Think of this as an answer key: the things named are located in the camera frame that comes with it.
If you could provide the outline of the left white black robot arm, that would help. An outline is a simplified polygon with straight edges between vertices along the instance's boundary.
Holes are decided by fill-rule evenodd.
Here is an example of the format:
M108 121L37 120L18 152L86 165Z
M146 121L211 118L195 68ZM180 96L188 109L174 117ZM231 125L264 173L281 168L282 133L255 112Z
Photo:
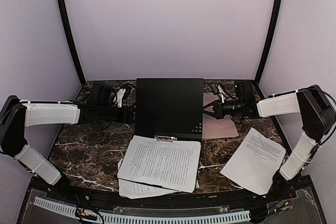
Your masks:
M135 119L135 104L125 105L124 101L135 90L132 83L125 83L118 90L94 83L83 102L32 101L10 95L1 108L1 155L17 161L51 187L66 185L67 176L29 143L26 130L53 130L50 138L56 138L64 124L99 121L131 124Z

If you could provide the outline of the tan brown folder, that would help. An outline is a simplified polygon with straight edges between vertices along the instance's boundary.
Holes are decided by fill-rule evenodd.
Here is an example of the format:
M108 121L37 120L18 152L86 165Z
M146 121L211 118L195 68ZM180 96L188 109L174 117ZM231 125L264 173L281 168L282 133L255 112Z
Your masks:
M202 139L213 140L217 138L233 138L238 136L235 123L229 116L215 119L203 114Z

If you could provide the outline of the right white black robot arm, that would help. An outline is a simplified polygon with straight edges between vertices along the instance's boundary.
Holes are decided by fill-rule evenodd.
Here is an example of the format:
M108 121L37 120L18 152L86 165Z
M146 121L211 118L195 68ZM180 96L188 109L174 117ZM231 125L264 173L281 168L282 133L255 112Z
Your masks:
M286 194L335 133L335 98L317 84L262 99L255 97L249 81L236 81L234 93L219 82L209 87L217 99L204 105L206 115L218 120L272 118L286 139L287 148L282 150L250 129L222 169L225 177L255 194L274 199Z

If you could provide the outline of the metal folder clip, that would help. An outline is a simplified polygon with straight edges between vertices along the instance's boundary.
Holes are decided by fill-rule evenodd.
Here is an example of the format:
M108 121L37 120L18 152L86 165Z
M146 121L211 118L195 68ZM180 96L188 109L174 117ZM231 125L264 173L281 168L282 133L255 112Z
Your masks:
M173 136L161 136L161 135L155 135L154 139L157 142L161 142L161 143L173 143L175 141L177 141L176 137Z

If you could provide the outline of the teal folder with black inside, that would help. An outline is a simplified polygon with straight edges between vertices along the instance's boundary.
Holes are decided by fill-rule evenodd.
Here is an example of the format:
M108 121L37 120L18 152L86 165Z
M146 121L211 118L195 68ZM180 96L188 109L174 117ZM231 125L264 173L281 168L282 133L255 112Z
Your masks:
M136 88L135 135L202 140L202 78L138 78Z

